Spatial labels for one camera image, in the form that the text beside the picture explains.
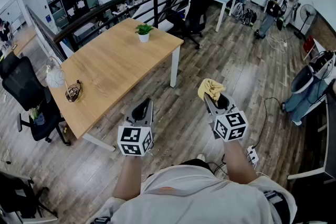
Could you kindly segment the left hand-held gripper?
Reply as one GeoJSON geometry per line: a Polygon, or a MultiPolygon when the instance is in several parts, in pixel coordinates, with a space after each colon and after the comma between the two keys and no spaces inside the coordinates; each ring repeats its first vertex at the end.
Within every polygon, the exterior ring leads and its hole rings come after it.
{"type": "Polygon", "coordinates": [[[144,156],[154,146],[151,129],[153,101],[145,98],[133,103],[118,128],[118,146],[123,155],[144,156]]]}

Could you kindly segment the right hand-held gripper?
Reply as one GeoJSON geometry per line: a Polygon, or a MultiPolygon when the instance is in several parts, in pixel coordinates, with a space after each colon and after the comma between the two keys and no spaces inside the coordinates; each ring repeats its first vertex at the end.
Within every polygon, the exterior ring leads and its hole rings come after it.
{"type": "Polygon", "coordinates": [[[224,142],[230,142],[245,136],[248,129],[247,118],[243,111],[238,111],[237,108],[234,108],[236,104],[230,95],[221,92],[216,106],[215,101],[210,95],[205,93],[204,103],[208,113],[215,115],[212,117],[212,122],[210,123],[215,139],[220,138],[224,142]],[[232,108],[234,109],[231,112],[218,114],[218,109],[229,111],[232,108]]]}

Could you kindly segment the yellow cloth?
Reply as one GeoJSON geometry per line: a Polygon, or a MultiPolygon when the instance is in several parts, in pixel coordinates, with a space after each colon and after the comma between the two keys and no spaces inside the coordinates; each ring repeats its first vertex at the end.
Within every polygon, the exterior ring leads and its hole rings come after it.
{"type": "Polygon", "coordinates": [[[213,79],[206,78],[201,82],[197,94],[202,100],[204,100],[204,94],[207,93],[212,100],[217,102],[221,92],[224,92],[225,90],[226,88],[222,84],[213,79]]]}

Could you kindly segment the green plant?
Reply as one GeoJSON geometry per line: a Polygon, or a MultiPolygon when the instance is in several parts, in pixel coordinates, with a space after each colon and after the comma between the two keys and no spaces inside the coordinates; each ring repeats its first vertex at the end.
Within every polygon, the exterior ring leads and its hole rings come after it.
{"type": "Polygon", "coordinates": [[[149,33],[154,28],[148,24],[140,24],[136,28],[136,33],[139,36],[140,42],[148,42],[149,41],[149,33]]]}

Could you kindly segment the person's left forearm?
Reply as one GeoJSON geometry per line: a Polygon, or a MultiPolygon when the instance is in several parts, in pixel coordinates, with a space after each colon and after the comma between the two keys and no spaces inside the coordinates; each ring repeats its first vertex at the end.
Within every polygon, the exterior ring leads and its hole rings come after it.
{"type": "Polygon", "coordinates": [[[125,201],[133,199],[141,191],[142,158],[126,156],[112,196],[125,201]]]}

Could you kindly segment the person's right forearm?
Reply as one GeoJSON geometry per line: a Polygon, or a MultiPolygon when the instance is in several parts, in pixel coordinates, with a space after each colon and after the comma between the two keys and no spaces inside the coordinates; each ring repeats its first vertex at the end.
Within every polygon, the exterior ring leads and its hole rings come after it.
{"type": "Polygon", "coordinates": [[[237,140],[224,142],[224,154],[229,180],[239,184],[249,184],[258,178],[237,140]]]}

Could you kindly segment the white power strip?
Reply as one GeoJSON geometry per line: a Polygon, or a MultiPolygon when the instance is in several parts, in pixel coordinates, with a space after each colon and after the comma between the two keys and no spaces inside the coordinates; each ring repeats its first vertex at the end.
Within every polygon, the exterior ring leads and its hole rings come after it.
{"type": "Polygon", "coordinates": [[[247,148],[247,156],[250,158],[252,164],[256,164],[259,161],[259,157],[253,145],[247,148]]]}

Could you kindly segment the person's black trousers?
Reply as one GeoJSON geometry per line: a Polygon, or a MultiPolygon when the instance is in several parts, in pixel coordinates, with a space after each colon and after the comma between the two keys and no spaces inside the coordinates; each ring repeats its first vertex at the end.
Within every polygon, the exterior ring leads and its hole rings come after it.
{"type": "Polygon", "coordinates": [[[213,171],[211,170],[210,166],[208,163],[206,163],[205,161],[195,158],[195,159],[191,159],[189,161],[185,161],[183,163],[181,163],[181,165],[192,165],[192,166],[199,166],[199,167],[203,167],[208,169],[212,174],[213,171]]]}

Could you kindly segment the grey seat shell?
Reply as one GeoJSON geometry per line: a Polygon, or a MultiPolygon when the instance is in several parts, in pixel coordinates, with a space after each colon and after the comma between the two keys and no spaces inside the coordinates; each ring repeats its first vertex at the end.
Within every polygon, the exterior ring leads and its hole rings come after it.
{"type": "Polygon", "coordinates": [[[295,76],[291,83],[291,92],[298,94],[303,92],[313,82],[313,73],[311,68],[307,65],[303,67],[295,76]]]}

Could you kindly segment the black backpack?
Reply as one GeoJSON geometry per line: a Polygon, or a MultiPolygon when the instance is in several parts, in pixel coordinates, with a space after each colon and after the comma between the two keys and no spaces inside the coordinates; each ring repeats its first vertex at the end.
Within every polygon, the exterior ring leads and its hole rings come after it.
{"type": "Polygon", "coordinates": [[[242,18],[242,23],[244,25],[253,27],[256,20],[257,20],[257,13],[254,10],[248,8],[244,11],[242,18]]]}

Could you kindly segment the white globe desk lamp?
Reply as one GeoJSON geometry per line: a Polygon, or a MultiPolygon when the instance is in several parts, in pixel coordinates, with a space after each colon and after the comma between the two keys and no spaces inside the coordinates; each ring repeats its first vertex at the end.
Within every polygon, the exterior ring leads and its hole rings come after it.
{"type": "Polygon", "coordinates": [[[53,56],[48,57],[46,61],[46,82],[52,88],[65,87],[66,92],[68,92],[65,72],[62,70],[58,60],[53,56]]]}

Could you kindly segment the person's white shirt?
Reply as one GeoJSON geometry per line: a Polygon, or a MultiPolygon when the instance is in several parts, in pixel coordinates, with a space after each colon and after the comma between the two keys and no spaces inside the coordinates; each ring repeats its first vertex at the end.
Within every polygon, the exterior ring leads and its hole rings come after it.
{"type": "Polygon", "coordinates": [[[176,165],[150,176],[133,199],[109,198],[86,224],[292,224],[296,212],[292,194],[266,176],[239,184],[176,165]]]}

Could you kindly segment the red stool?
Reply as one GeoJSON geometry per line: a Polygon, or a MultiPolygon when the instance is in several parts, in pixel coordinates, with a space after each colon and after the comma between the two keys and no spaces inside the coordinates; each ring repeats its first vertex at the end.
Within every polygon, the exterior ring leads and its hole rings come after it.
{"type": "Polygon", "coordinates": [[[312,51],[314,49],[314,46],[315,46],[314,39],[311,35],[309,35],[303,45],[303,49],[307,53],[304,59],[307,59],[308,57],[310,58],[310,60],[312,59],[312,51]]]}

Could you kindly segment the black standing fan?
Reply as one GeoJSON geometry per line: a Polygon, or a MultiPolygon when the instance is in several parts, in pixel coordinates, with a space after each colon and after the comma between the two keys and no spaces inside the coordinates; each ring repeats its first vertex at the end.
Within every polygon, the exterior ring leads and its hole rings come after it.
{"type": "Polygon", "coordinates": [[[312,5],[304,4],[300,9],[300,18],[303,21],[303,24],[297,32],[294,32],[294,34],[298,39],[306,40],[305,34],[302,30],[316,22],[317,11],[312,5]]]}

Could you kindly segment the black chair with grey frame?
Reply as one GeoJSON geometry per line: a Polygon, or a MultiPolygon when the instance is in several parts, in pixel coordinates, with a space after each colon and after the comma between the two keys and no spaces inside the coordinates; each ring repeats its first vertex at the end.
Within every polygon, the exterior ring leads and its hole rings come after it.
{"type": "Polygon", "coordinates": [[[42,187],[34,192],[31,177],[15,175],[0,169],[0,223],[1,224],[52,224],[58,220],[40,201],[49,192],[42,187]]]}

